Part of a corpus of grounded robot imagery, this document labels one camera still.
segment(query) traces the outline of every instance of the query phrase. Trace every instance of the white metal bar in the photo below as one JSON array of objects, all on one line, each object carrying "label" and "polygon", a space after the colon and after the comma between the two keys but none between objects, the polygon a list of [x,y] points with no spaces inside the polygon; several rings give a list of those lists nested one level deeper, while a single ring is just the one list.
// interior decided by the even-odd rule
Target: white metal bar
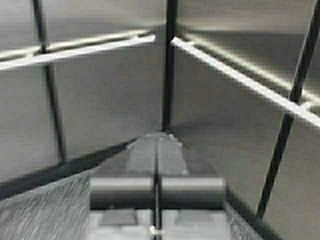
[{"label": "white metal bar", "polygon": [[54,53],[41,54],[36,56],[29,56],[20,59],[10,60],[0,62],[0,71],[12,70],[20,67],[28,67],[35,64],[46,64],[53,61],[58,61],[61,59],[90,55],[97,52],[108,51],[117,48],[124,48],[129,46],[135,46],[146,43],[153,43],[156,39],[155,35],[149,35],[144,37],[133,37],[127,40],[108,42],[103,44],[98,44],[94,46],[81,47],[71,50],[63,50]]},{"label": "white metal bar", "polygon": [[204,53],[203,51],[197,49],[193,45],[188,44],[187,42],[181,40],[178,37],[175,37],[171,44],[176,47],[183,49],[184,51],[188,52],[192,56],[196,57],[199,60],[209,64],[210,66],[214,67],[215,69],[221,71],[222,73],[226,74],[227,76],[231,77],[232,79],[236,80],[238,83],[246,86],[247,88],[255,91],[260,96],[264,97],[267,100],[275,103],[276,105],[284,108],[288,112],[294,114],[295,116],[300,117],[301,119],[306,120],[307,122],[315,125],[316,127],[320,128],[320,117],[311,113],[304,107],[297,105],[296,103],[288,100],[287,98],[281,96],[280,94],[270,90],[266,86],[263,86],[259,82],[253,80],[252,78],[244,75],[243,73],[235,70],[234,68],[226,65],[222,61]]},{"label": "white metal bar", "polygon": [[[288,92],[292,89],[292,83],[284,80],[283,78],[273,74],[263,68],[261,68],[258,64],[254,64],[248,60],[242,59],[241,57],[233,54],[232,52],[223,49],[218,44],[210,42],[205,38],[199,37],[196,34],[188,33],[185,35],[187,38],[190,38],[195,43],[200,44],[201,46],[209,49],[225,59],[230,60],[231,62],[236,63],[237,65],[263,77],[263,79],[274,83],[276,86],[280,86],[281,88],[287,90]],[[302,92],[302,97],[308,99],[308,101],[312,102],[313,106],[320,105],[320,97],[317,96],[315,93],[310,92],[309,90],[304,89]]]}]

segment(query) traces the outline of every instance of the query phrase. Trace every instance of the textured gray surface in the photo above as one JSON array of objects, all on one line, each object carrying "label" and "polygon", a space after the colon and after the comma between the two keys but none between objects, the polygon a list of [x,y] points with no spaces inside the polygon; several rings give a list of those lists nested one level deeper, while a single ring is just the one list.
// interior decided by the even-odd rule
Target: textured gray surface
[{"label": "textured gray surface", "polygon": [[194,225],[210,227],[210,225],[214,224],[214,218],[209,210],[182,210],[178,213],[174,224],[186,227]]},{"label": "textured gray surface", "polygon": [[178,23],[201,31],[301,34],[314,4],[315,0],[183,0]]},{"label": "textured gray surface", "polygon": [[121,176],[127,174],[127,164],[130,159],[130,151],[128,149],[107,158],[102,162],[98,170],[94,173],[95,177],[105,176]]},{"label": "textured gray surface", "polygon": [[110,225],[137,225],[138,219],[134,209],[108,209],[103,213],[100,221],[100,227]]},{"label": "textured gray surface", "polygon": [[228,203],[225,203],[224,210],[232,240],[263,240]]},{"label": "textured gray surface", "polygon": [[190,175],[195,176],[218,176],[216,170],[210,164],[210,159],[201,158],[197,152],[188,146],[183,146],[183,158]]},{"label": "textured gray surface", "polygon": [[31,1],[1,0],[0,51],[36,44]]},{"label": "textured gray surface", "polygon": [[1,201],[0,239],[86,239],[91,174],[86,171]]}]

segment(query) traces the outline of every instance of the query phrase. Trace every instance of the gray mesh surface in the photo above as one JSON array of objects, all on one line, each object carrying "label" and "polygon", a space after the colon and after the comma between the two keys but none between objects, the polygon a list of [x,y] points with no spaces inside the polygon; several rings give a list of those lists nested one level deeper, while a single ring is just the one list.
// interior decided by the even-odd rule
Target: gray mesh surface
[{"label": "gray mesh surface", "polygon": [[86,239],[91,173],[86,171],[1,201],[0,239]]},{"label": "gray mesh surface", "polygon": [[229,204],[225,203],[224,210],[232,240],[263,240]]}]

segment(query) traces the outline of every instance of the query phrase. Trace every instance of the gray wall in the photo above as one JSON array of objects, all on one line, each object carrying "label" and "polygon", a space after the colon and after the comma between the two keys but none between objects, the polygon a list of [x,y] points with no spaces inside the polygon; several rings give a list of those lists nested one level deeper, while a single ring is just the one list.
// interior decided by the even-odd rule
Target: gray wall
[{"label": "gray wall", "polygon": [[[37,44],[31,2],[0,1],[0,51]],[[160,130],[165,2],[43,1],[51,43],[128,31],[156,34],[152,44],[54,64],[68,160]],[[56,165],[41,68],[0,72],[0,101],[0,182]]]},{"label": "gray wall", "polygon": [[[314,3],[181,0],[178,35],[286,97]],[[175,53],[175,134],[255,212],[284,113],[187,53]],[[301,102],[320,97],[319,60],[317,46]],[[319,129],[295,120],[264,217],[284,239],[319,239],[319,140]]]}]

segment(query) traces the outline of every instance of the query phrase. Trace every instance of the diagonal rod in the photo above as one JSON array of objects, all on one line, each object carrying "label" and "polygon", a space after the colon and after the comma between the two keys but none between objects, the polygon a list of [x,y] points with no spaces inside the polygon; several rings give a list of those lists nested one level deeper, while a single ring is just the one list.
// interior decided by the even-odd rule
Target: diagonal rod
[{"label": "diagonal rod", "polygon": [[[37,30],[37,37],[40,43],[40,52],[42,54],[47,53],[47,48],[49,45],[47,37],[47,27],[43,11],[43,6],[41,0],[32,0],[32,8],[35,18],[35,25]],[[43,76],[45,80],[45,85],[48,92],[49,104],[51,109],[51,114],[53,118],[54,132],[57,141],[58,154],[60,158],[60,164],[65,164],[67,162],[66,156],[66,144],[63,134],[62,120],[59,110],[57,89],[55,84],[54,76],[54,66],[48,64],[42,67]]]},{"label": "diagonal rod", "polygon": [[[294,103],[298,103],[302,95],[303,85],[306,81],[308,70],[315,53],[319,36],[319,28],[320,0],[317,0],[312,14],[312,19],[309,24],[308,32],[304,39],[302,51],[294,74],[293,86],[289,96],[289,100]],[[261,219],[264,217],[267,209],[268,201],[276,180],[281,160],[283,158],[293,122],[294,118],[291,115],[284,115],[256,213],[256,215]]]}]

